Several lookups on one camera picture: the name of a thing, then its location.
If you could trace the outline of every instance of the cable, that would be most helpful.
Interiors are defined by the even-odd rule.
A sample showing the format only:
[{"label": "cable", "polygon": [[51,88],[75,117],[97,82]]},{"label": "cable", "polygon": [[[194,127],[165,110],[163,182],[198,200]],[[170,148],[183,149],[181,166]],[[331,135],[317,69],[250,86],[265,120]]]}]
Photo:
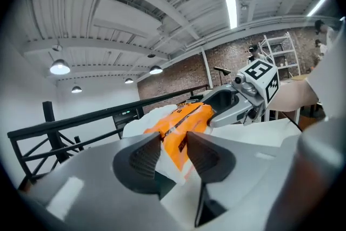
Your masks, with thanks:
[{"label": "cable", "polygon": [[301,131],[301,132],[303,132],[302,128],[300,128],[300,127],[298,126],[298,124],[295,123],[295,121],[292,120],[285,112],[281,112],[281,113],[283,113],[285,117],[287,117],[287,118],[288,118],[288,119],[289,119],[289,120]]}]

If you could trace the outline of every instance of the brick wall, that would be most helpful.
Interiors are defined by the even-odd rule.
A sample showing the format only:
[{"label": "brick wall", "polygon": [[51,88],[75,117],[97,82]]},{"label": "brick wall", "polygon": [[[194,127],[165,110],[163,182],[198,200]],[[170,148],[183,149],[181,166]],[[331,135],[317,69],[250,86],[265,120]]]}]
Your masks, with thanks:
[{"label": "brick wall", "polygon": [[[207,72],[205,70],[203,57],[198,54],[164,69],[161,74],[149,76],[143,81],[140,81],[137,86],[139,97],[141,99],[146,99],[205,84],[208,84]],[[143,107],[143,110],[144,113],[147,113],[153,108],[162,107],[167,104],[177,104],[189,97],[190,93],[176,96]]]},{"label": "brick wall", "polygon": [[[297,56],[300,64],[301,74],[305,74],[310,67],[316,65],[316,57],[319,49],[315,47],[315,40],[320,39],[325,43],[325,36],[317,36],[314,28],[294,28],[279,31],[267,32],[241,38],[233,42],[228,42],[219,45],[205,52],[210,68],[211,79],[214,87],[220,85],[219,73],[213,67],[226,68],[232,71],[228,76],[221,76],[222,82],[227,83],[235,77],[238,70],[247,64],[247,58],[250,56],[249,46],[258,44],[266,35],[267,38],[280,37],[289,31],[294,46],[297,51]],[[283,42],[283,49],[287,49],[288,42]],[[294,54],[287,54],[287,63],[295,62]],[[285,64],[283,57],[275,58],[275,63],[280,66]],[[290,68],[293,75],[297,75],[296,68]],[[289,78],[288,71],[285,69],[279,70],[280,79]],[[202,55],[195,55],[178,62],[159,75],[150,76],[138,83],[138,92],[141,99],[154,97],[162,94],[172,93],[174,91],[188,89],[198,85],[208,84],[207,73],[205,70]],[[147,107],[144,107],[144,112],[155,107],[161,107],[166,104],[176,104],[188,98],[189,94],[177,96],[170,100],[162,101]]]}]

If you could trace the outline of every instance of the fluorescent light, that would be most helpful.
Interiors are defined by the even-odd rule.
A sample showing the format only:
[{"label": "fluorescent light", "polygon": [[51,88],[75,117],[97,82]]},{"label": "fluorescent light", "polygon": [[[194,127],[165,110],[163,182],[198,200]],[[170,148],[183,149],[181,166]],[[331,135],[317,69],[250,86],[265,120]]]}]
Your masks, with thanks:
[{"label": "fluorescent light", "polygon": [[228,9],[229,25],[231,29],[237,27],[237,5],[236,0],[226,0]]},{"label": "fluorescent light", "polygon": [[307,17],[311,17],[323,5],[326,0],[320,0],[316,6],[308,13]]}]

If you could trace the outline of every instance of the person's arm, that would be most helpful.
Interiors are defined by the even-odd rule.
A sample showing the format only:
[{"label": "person's arm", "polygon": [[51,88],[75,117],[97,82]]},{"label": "person's arm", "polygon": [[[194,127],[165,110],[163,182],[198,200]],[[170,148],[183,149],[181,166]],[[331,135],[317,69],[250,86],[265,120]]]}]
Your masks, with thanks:
[{"label": "person's arm", "polygon": [[268,106],[269,110],[289,112],[317,103],[318,98],[306,80],[282,85]]}]

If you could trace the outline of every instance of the metal shelf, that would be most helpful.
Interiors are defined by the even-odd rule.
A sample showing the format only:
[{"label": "metal shelf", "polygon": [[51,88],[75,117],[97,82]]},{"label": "metal shelf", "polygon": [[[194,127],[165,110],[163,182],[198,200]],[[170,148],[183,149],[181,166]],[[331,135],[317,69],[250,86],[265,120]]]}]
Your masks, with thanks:
[{"label": "metal shelf", "polygon": [[284,50],[284,51],[273,52],[272,55],[273,55],[274,57],[276,57],[276,56],[283,56],[283,55],[285,55],[286,53],[290,53],[290,52],[293,52],[293,53],[294,53],[294,50],[291,49],[291,50]]},{"label": "metal shelf", "polygon": [[260,44],[260,46],[264,46],[264,44],[265,44],[265,39],[264,39],[263,41],[261,41],[259,44]]},{"label": "metal shelf", "polygon": [[292,67],[297,67],[298,64],[289,64],[289,65],[284,65],[282,67],[277,67],[278,69],[286,69],[286,68],[292,68]]},{"label": "metal shelf", "polygon": [[267,40],[271,45],[275,45],[275,44],[282,43],[285,39],[288,39],[288,38],[289,37],[287,36],[283,36],[283,37],[276,37],[276,38],[267,38]]}]

